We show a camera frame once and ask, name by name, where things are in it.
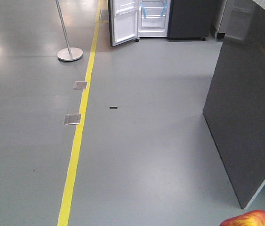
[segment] black refrigerator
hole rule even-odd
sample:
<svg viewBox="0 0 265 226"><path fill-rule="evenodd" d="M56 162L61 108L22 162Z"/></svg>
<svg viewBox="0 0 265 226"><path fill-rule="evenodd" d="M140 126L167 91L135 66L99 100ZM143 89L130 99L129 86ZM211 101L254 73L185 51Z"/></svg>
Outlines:
<svg viewBox="0 0 265 226"><path fill-rule="evenodd" d="M169 39L206 38L218 0L172 0Z"/></svg>

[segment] metal floor plate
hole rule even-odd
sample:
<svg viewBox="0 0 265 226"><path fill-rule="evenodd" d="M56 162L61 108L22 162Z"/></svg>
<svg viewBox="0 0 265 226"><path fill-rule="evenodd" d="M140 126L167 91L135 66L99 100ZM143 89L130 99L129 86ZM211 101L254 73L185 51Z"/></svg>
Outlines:
<svg viewBox="0 0 265 226"><path fill-rule="evenodd" d="M78 125L80 124L81 114L67 114L65 116L65 125Z"/></svg>
<svg viewBox="0 0 265 226"><path fill-rule="evenodd" d="M72 89L86 89L87 81L76 81Z"/></svg>
<svg viewBox="0 0 265 226"><path fill-rule="evenodd" d="M102 9L100 12L100 18L99 21L109 21L109 14L108 14L108 10L106 9Z"/></svg>

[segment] red apple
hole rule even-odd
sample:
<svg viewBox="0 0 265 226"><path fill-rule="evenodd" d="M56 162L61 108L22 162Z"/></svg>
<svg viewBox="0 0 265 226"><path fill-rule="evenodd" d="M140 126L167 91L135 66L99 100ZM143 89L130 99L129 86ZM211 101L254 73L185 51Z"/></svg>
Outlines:
<svg viewBox="0 0 265 226"><path fill-rule="evenodd" d="M220 226L265 226L265 211L254 210L223 221Z"/></svg>

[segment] stanchion pole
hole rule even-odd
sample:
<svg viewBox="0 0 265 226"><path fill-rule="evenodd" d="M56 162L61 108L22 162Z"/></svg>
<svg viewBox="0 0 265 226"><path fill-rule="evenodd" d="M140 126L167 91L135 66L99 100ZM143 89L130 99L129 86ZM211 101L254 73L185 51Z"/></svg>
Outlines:
<svg viewBox="0 0 265 226"><path fill-rule="evenodd" d="M83 50L79 49L79 48L70 47L70 43L68 41L65 24L63 21L63 17L62 17L62 12L61 12L61 8L60 8L59 0L56 0L56 4L57 4L58 13L59 13L59 17L60 17L60 21L61 21L61 25L62 25L62 29L63 29L63 34L64 34L66 45L67 45L67 48L60 50L58 52L57 56L62 61L79 60L83 56Z"/></svg>

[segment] dark gray panel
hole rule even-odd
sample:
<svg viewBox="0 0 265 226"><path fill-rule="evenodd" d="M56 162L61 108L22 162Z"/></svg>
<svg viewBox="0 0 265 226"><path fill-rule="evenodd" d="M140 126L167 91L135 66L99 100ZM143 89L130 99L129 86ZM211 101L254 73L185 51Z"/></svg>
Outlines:
<svg viewBox="0 0 265 226"><path fill-rule="evenodd" d="M204 107L242 208L265 180L265 10L244 2L250 10L232 14Z"/></svg>
<svg viewBox="0 0 265 226"><path fill-rule="evenodd" d="M209 36L216 0L172 0L169 38Z"/></svg>

